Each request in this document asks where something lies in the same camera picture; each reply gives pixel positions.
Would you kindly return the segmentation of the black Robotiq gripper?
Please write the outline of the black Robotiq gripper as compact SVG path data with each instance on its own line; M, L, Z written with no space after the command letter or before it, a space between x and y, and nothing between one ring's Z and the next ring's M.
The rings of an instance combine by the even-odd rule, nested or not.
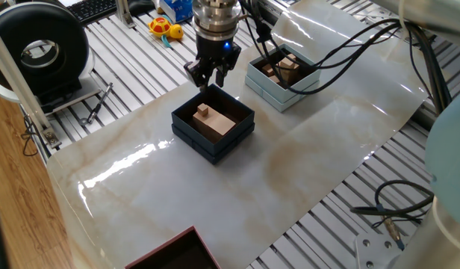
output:
M189 79L201 91L206 91L210 77L214 69L217 69L216 84L223 87L225 77L237 63L241 47L233 41L232 37L216 41L198 36L196 48L197 60L184 65Z

